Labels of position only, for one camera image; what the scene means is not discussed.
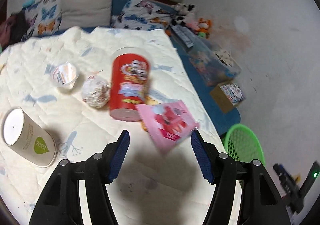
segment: green plastic basket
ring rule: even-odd
[[[250,163],[253,159],[259,159],[265,165],[258,138],[250,128],[244,125],[233,125],[223,141],[223,146],[228,155],[236,161]]]

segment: yogurt cup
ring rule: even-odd
[[[49,167],[56,158],[57,147],[53,137],[20,107],[6,113],[1,135],[8,147],[39,167]]]
[[[63,91],[72,90],[80,72],[71,63],[64,63],[58,65],[50,74],[52,83]]]

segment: stuffed animal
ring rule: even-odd
[[[211,20],[204,20],[203,18],[199,19],[199,32],[198,36],[208,39],[209,38],[209,29],[211,28]]]
[[[178,3],[171,7],[178,12],[179,16],[186,16],[187,14],[195,13],[196,11],[196,6],[191,4],[186,5],[186,4]]]
[[[174,10],[178,12],[178,16],[172,20],[172,24],[187,26],[193,31],[198,31],[199,27],[198,22],[196,21],[196,6],[195,5],[185,5],[178,3],[175,6],[172,6]]]

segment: blanket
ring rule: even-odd
[[[57,141],[58,156],[51,167],[35,167],[0,139],[0,195],[21,225],[27,225],[37,199],[61,159],[79,162],[115,142],[123,129],[130,146],[118,178],[107,185],[119,224],[202,224],[215,186],[201,174],[190,138],[161,156],[139,122],[113,119],[107,109],[82,101],[81,87],[93,73],[110,81],[111,55],[128,46],[147,50],[153,59],[150,96],[159,102],[184,101],[206,142],[224,152],[220,138],[163,30],[133,31],[78,27],[60,36],[30,38],[9,46],[0,55],[0,120],[13,106],[22,109]],[[81,74],[70,94],[50,82],[55,65],[72,62]],[[90,224],[84,181],[79,182],[84,224]],[[241,200],[237,183],[229,224],[236,224]]]

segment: wall stain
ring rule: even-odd
[[[293,32],[299,32],[300,31],[298,28],[293,27],[293,26],[289,27],[289,30],[293,31]]]
[[[222,47],[232,46],[232,50],[245,53],[251,47],[251,41],[245,34],[239,33],[236,29],[226,28],[223,25],[212,26],[210,40],[217,42]]]
[[[152,178],[146,183],[145,188],[148,190],[155,190],[158,187],[158,182]]]
[[[3,166],[0,166],[0,174],[5,175],[5,169]]]

